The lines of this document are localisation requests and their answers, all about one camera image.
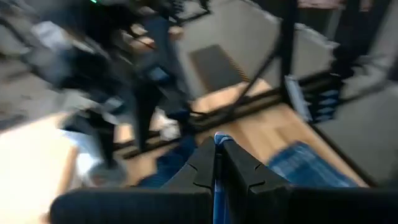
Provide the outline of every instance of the gray floor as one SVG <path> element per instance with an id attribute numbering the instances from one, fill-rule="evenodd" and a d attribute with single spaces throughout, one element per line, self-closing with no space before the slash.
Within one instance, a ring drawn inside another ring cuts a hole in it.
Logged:
<path id="1" fill-rule="evenodd" d="M 274 46 L 278 33 L 277 23 L 264 18 L 264 14 L 238 0 L 214 0 L 213 15 L 204 17 L 185 26 L 185 37 L 178 43 L 180 60 L 187 75 L 187 82 L 194 97 L 205 94 L 205 91 L 192 68 L 188 53 L 212 44 L 220 44 L 225 51 L 251 76 L 261 61 Z M 397 1 L 392 8 L 398 9 Z M 397 13 L 391 13 L 388 21 Z M 388 22 L 381 32 L 374 51 L 393 55 L 397 50 L 398 33 Z M 309 38 L 307 32 L 299 31 L 295 46 L 294 74 L 303 76 L 322 68 L 330 61 L 330 50 Z M 265 79 L 272 85 L 277 84 L 278 61 L 276 61 Z M 0 76 L 19 65 L 2 66 Z M 348 92 L 371 85 L 380 79 L 382 74 L 374 71 L 371 77 L 359 77 L 349 82 Z M 27 100 L 24 95 L 32 96 Z M 2 84 L 0 103 L 9 104 L 11 110 L 24 111 L 29 120 L 37 119 L 54 109 L 57 94 L 46 89 L 45 83 L 34 77 L 13 83 Z M 370 96 L 338 112 L 338 119 L 320 125 L 343 151 L 354 159 L 362 169 L 382 185 L 394 185 L 398 180 L 396 163 L 398 162 L 398 90 L 394 87 Z M 77 98 L 69 98 L 66 107 L 74 105 Z"/>

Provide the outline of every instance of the black rubber mat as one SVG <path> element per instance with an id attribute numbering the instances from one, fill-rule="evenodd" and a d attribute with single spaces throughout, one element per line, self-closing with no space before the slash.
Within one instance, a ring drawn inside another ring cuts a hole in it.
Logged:
<path id="1" fill-rule="evenodd" d="M 219 45 L 190 52 L 190 58 L 208 92 L 248 81 L 236 62 Z"/>

